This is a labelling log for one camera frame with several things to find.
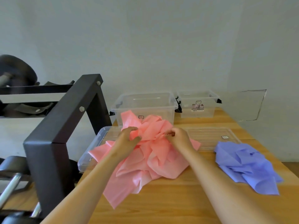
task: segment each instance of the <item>crumpled pink sheet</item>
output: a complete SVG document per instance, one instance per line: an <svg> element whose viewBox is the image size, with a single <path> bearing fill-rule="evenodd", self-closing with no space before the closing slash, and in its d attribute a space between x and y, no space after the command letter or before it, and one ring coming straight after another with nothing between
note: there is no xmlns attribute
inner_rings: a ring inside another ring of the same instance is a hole
<svg viewBox="0 0 299 224"><path fill-rule="evenodd" d="M172 128L169 121L154 115L141 120L130 110L123 112L121 118L123 129L130 126L138 128L130 133L130 139L137 136L142 139L132 153L115 168L103 192L114 209L130 193L139 193L151 180L162 176L175 179L189 165L164 137L164 132ZM190 140L194 149L198 150L200 143ZM100 162L113 145L114 141L106 141L106 144L94 148L89 153Z"/></svg>

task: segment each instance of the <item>clear plastic container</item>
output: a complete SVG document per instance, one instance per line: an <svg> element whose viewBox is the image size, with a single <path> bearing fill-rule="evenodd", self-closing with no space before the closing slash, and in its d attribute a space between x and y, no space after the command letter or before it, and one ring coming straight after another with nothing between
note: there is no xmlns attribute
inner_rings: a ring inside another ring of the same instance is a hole
<svg viewBox="0 0 299 224"><path fill-rule="evenodd" d="M234 135L234 133L228 128L183 128L187 131L190 138L199 141L201 150L214 150L217 143L221 142L234 142L241 143L241 141ZM104 144L106 141L115 141L121 131L121 127L103 127L92 143L89 145L85 153L78 161L78 168L84 172L92 156L88 151L93 150L95 147Z"/></svg>
<svg viewBox="0 0 299 224"><path fill-rule="evenodd" d="M140 119L157 115L173 124L177 108L178 103L172 93L122 94L111 106L111 111L115 113L119 126L123 125L121 113L128 110Z"/></svg>
<svg viewBox="0 0 299 224"><path fill-rule="evenodd" d="M182 118L212 118L219 96L211 90L206 91L179 91L181 100Z"/></svg>

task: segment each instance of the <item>hand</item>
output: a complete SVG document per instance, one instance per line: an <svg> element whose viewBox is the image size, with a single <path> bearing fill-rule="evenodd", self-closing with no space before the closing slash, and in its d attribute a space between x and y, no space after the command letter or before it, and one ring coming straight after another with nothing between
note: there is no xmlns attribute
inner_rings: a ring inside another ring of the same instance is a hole
<svg viewBox="0 0 299 224"><path fill-rule="evenodd" d="M112 156L117 156L120 161L129 156L137 143L141 140L141 137L136 137L130 141L130 132L137 129L137 127L128 127L121 131L111 149Z"/></svg>
<svg viewBox="0 0 299 224"><path fill-rule="evenodd" d="M185 150L193 149L187 132L182 128L171 128L165 132L165 138L181 153Z"/></svg>

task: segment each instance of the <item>purple fabric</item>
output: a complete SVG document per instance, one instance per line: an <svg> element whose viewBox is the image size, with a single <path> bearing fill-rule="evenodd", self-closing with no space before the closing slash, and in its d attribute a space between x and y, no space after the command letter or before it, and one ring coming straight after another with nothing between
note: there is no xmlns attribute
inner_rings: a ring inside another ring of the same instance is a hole
<svg viewBox="0 0 299 224"><path fill-rule="evenodd" d="M283 179L270 161L248 144L218 142L216 163L235 182L248 183L257 193L279 195L277 182Z"/></svg>

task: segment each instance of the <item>person's left hand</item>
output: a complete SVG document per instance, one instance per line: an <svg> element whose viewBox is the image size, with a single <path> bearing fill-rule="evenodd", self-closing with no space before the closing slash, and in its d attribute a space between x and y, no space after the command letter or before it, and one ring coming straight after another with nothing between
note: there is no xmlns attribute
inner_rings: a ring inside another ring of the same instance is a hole
<svg viewBox="0 0 299 224"><path fill-rule="evenodd" d="M111 150L111 154L113 156L117 156L120 161L127 158L137 143L140 142L141 137L136 137L130 141L130 132L136 130L138 130L137 127L128 127L123 129L115 141Z"/></svg>

